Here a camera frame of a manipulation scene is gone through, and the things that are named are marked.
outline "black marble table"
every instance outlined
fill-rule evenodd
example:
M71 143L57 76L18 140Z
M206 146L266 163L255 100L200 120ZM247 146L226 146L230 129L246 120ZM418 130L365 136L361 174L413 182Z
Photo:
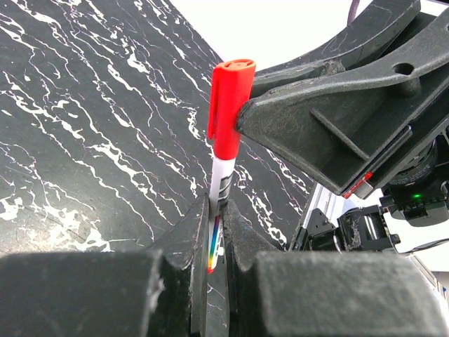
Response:
M5 0L0 46L1 254L143 249L208 190L220 59L167 0ZM311 179L247 139L235 172L240 211L285 249Z

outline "marker cap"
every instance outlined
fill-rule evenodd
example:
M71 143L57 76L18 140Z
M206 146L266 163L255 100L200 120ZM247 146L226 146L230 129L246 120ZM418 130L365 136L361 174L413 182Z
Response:
M221 160L239 153L241 135L235 128L240 109L250 97L255 66L252 60L234 60L213 70L208 137L214 140L214 154Z

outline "white background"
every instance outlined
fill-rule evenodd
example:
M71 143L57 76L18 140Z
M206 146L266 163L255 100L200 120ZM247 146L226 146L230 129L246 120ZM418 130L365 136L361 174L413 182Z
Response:
M311 51L344 29L351 0L171 0L223 60L250 58L261 70ZM357 13L370 0L361 0ZM440 14L445 5L421 0L422 11ZM399 251L449 237L449 222L414 228L387 218L399 234ZM430 270L449 272L449 244L418 256Z

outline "marker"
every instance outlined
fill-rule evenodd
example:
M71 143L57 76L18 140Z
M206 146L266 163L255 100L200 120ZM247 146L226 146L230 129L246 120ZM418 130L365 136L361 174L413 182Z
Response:
M222 238L220 214L229 198L239 153L241 136L235 127L239 111L250 97L255 66L252 60L235 60L220 63L213 70L208 126L208 137L214 140L209 192L209 273L217 265L218 246Z

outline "cable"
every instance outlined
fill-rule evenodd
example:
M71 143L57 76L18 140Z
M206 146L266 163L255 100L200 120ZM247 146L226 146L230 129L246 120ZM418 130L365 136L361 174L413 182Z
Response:
M418 251L425 251L427 249L439 246L440 244L445 244L446 242L449 242L449 237L447 237L445 239L441 239L441 240L436 240L436 241L433 241L433 242L428 242L426 244L422 244L421 246L415 247L412 250L404 251L401 254L410 254L410 253L416 253Z
M352 0L351 7L349 7L348 21L347 24L350 25L352 21L356 18L357 8L360 4L360 0Z

